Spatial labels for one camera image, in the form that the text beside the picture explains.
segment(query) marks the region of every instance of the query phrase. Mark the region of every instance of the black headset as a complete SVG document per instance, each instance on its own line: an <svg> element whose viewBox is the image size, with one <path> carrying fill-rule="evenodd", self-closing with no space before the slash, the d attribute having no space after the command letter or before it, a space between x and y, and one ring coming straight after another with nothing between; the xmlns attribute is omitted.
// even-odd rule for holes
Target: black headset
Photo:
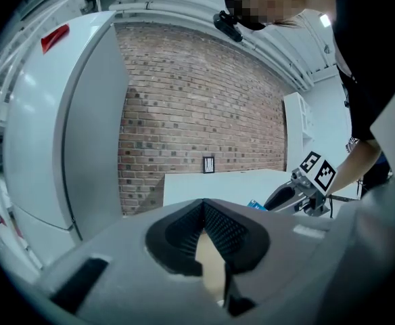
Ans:
<svg viewBox="0 0 395 325"><path fill-rule="evenodd" d="M241 1L225 0L225 4L228 11L231 13L235 13L235 10L241 11ZM225 11L220 11L220 13L214 14L212 19L214 21L214 26L235 42L241 42L243 40L243 35L237 27L235 27L237 23L240 23L250 30L262 30L265 28L265 25L251 21L249 16L238 17L234 14L226 13Z"/></svg>

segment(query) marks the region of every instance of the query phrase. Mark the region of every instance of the person's arm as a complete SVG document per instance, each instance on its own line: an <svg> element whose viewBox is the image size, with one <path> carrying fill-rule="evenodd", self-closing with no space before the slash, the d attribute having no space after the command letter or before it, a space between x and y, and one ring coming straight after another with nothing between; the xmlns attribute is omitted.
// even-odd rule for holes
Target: person's arm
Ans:
<svg viewBox="0 0 395 325"><path fill-rule="evenodd" d="M338 174L331 185L329 194L337 192L357 181L376 163L381 148L376 140L358 141L346 160L338 167Z"/></svg>

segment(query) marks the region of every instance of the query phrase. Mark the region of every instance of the ceiling light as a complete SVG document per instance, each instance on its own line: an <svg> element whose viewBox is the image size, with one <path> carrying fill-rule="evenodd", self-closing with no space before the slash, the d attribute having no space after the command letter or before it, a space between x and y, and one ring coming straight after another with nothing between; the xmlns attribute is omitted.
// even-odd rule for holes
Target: ceiling light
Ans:
<svg viewBox="0 0 395 325"><path fill-rule="evenodd" d="M327 28L328 26L331 25L330 18L328 18L328 16L326 14L323 14L321 16L321 21L322 21L322 24L325 28Z"/></svg>

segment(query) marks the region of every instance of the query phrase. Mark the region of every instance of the brick wall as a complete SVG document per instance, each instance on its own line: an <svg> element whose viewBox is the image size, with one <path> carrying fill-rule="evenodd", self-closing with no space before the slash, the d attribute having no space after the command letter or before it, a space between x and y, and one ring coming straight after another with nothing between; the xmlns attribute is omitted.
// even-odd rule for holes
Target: brick wall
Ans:
<svg viewBox="0 0 395 325"><path fill-rule="evenodd" d="M130 75L118 169L124 213L162 206L166 173L285 168L282 97L293 90L228 43L159 24L123 24Z"/></svg>

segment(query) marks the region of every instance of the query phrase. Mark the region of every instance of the beige surface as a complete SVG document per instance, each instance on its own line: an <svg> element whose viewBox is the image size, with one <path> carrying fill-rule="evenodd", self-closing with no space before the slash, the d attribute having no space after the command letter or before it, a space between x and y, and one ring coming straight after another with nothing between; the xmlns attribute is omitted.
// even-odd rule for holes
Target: beige surface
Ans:
<svg viewBox="0 0 395 325"><path fill-rule="evenodd" d="M215 301L223 299L225 288L225 261L207 234L197 242L196 260L204 267L204 285Z"/></svg>

